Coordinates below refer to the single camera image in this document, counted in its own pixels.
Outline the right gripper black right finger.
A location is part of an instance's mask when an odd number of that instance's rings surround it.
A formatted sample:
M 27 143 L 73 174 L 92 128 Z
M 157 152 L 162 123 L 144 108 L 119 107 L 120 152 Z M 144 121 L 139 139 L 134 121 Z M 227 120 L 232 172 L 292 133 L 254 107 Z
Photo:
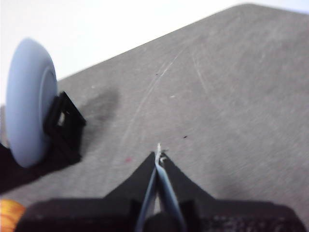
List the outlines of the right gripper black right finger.
M 161 199 L 183 232 L 304 232 L 295 211 L 264 201 L 212 197 L 188 178 L 157 145 Z

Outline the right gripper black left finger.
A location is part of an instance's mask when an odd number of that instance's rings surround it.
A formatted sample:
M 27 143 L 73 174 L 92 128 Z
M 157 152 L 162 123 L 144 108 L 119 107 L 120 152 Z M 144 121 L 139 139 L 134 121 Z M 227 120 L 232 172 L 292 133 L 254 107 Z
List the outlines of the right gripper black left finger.
M 17 232 L 132 232 L 154 174 L 155 154 L 104 197 L 54 198 L 26 208 Z

